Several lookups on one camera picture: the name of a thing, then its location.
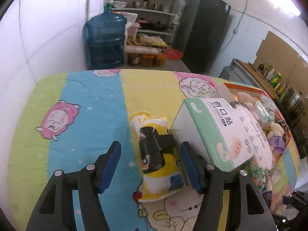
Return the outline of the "blue water jug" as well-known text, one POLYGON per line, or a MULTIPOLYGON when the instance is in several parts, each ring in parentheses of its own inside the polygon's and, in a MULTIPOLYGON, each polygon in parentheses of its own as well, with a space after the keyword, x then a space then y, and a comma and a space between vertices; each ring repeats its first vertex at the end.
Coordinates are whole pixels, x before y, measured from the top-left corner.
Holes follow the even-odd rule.
POLYGON ((89 70, 115 69, 124 63, 127 19, 112 11, 114 0, 103 0, 103 13, 85 23, 89 70))

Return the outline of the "red plastic basket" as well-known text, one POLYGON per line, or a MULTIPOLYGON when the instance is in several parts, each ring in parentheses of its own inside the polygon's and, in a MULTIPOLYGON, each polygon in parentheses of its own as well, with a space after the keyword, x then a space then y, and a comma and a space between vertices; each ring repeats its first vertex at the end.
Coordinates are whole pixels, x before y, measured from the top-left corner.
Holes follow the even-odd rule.
POLYGON ((169 59, 179 60, 183 57, 183 53, 172 48, 165 49, 165 53, 169 59))

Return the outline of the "floral white scrunchie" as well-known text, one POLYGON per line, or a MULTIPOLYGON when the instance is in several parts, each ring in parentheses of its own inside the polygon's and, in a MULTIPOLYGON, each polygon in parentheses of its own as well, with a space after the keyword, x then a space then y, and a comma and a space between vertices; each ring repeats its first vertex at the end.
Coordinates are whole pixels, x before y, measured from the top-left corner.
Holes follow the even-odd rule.
POLYGON ((276 114, 273 111, 266 111, 265 112, 265 119, 266 121, 275 121, 276 119, 276 114))

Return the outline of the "black refrigerator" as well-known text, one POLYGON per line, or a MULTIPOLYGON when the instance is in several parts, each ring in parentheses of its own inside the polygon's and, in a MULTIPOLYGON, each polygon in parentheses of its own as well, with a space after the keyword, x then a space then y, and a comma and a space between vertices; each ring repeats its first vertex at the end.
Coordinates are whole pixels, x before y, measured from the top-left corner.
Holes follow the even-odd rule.
POLYGON ((223 41, 231 6, 223 0, 186 0, 174 42, 196 74, 209 72, 223 41))

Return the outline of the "cream bear purple dress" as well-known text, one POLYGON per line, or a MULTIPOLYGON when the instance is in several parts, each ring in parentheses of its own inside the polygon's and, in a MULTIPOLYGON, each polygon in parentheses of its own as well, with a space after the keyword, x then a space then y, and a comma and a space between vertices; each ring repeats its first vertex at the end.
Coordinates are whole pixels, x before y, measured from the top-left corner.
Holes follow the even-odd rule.
POLYGON ((278 123, 271 123, 264 128, 266 138, 274 156, 281 155, 285 151, 284 129, 278 123))

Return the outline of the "egg carton tray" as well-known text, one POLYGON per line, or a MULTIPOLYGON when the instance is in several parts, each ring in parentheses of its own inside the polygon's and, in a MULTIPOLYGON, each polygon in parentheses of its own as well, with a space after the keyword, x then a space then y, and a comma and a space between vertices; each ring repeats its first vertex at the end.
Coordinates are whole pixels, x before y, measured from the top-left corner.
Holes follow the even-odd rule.
POLYGON ((159 36, 148 36, 146 34, 139 34, 140 42, 149 47, 153 48, 167 48, 168 44, 164 42, 159 36))

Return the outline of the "beige bear pink dress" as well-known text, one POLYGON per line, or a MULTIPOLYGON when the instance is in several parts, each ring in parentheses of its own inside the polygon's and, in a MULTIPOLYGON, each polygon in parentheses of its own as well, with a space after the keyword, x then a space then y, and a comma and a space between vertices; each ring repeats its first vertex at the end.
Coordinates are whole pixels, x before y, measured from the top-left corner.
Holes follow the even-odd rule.
POLYGON ((238 102, 245 105, 248 108, 252 108, 255 106, 255 99, 246 92, 238 92, 238 102))

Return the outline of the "wooden cutting board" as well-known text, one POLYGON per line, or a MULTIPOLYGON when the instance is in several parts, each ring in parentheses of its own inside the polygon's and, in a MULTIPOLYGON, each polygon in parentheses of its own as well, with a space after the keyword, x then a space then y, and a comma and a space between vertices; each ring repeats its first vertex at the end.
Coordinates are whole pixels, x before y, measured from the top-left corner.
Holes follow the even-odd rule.
POLYGON ((278 99, 278 95, 274 88, 271 87, 269 82, 255 70, 252 65, 249 65, 241 60, 234 59, 233 63, 245 74, 250 83, 253 83, 254 87, 263 89, 272 99, 278 99))

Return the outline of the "green yellow bottle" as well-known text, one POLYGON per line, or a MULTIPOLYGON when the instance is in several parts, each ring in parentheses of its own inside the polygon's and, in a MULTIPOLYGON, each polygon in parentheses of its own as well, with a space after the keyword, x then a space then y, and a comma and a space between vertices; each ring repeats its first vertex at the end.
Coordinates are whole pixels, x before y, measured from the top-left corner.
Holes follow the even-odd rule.
POLYGON ((282 77, 282 74, 280 72, 276 73, 276 75, 270 81, 270 85, 273 88, 275 88, 278 85, 278 83, 280 82, 281 77, 282 77))

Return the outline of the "white green tissue pack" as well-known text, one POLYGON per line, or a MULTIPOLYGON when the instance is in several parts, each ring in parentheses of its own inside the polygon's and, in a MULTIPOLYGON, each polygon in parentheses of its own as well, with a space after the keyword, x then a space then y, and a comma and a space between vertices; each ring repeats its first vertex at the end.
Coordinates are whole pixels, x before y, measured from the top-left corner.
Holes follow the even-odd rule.
POLYGON ((255 102, 254 110, 258 115, 258 121, 262 129, 269 127, 274 121, 266 121, 265 112, 267 111, 260 101, 255 102))

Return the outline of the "yellow cartoon character pillow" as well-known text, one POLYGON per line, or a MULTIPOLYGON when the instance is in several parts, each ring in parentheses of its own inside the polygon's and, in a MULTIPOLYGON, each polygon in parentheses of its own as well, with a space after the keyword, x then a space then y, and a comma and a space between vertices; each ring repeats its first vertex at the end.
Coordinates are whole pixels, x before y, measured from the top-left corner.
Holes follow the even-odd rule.
POLYGON ((167 119, 149 112, 130 117, 130 125, 138 137, 142 174, 141 191, 134 194, 138 203, 155 202, 178 193, 186 186, 177 142, 169 133, 167 119))

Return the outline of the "steel cooking pot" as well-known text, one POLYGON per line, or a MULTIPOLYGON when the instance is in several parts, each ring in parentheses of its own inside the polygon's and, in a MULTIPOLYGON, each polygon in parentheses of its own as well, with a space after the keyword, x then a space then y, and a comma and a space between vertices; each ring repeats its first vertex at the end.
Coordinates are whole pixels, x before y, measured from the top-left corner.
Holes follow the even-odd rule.
POLYGON ((288 112, 300 114, 304 109, 304 104, 301 98, 302 93, 290 88, 282 99, 282 105, 288 112))

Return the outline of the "leopard print scrunchie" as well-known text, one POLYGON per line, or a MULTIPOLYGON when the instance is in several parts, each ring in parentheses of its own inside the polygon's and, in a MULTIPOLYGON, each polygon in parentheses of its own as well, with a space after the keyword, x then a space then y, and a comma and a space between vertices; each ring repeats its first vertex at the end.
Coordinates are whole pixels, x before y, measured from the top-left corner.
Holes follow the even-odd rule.
POLYGON ((277 115, 275 115, 275 123, 279 124, 285 132, 289 131, 289 126, 284 119, 281 119, 277 115))

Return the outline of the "orange rimmed cardboard tray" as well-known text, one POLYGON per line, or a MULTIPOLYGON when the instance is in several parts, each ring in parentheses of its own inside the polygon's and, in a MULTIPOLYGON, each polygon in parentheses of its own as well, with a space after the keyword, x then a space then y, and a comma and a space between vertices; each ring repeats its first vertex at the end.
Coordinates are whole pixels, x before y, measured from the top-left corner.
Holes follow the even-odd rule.
MULTIPOLYGON (((258 115, 254 107, 248 108, 238 102, 237 94, 240 91, 250 94, 255 99, 255 102, 260 101, 268 112, 273 111, 276 114, 277 108, 273 104, 273 101, 258 89, 229 83, 222 83, 218 88, 218 95, 230 103, 235 114, 239 117, 241 126, 244 127, 242 133, 248 134, 249 138, 245 141, 245 144, 253 151, 256 164, 263 169, 271 170, 278 163, 283 153, 278 156, 273 155, 264 129, 259 124, 258 115)), ((289 139, 288 132, 285 132, 285 149, 289 139)))

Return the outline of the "black induction cooker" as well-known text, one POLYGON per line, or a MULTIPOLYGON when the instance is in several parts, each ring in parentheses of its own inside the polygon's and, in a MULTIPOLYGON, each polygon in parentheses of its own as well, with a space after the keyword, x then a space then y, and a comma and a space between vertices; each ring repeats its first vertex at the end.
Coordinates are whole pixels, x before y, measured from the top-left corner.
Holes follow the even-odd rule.
POLYGON ((299 119, 292 118, 279 99, 275 100, 275 103, 291 130, 300 158, 304 159, 307 157, 307 130, 299 119))

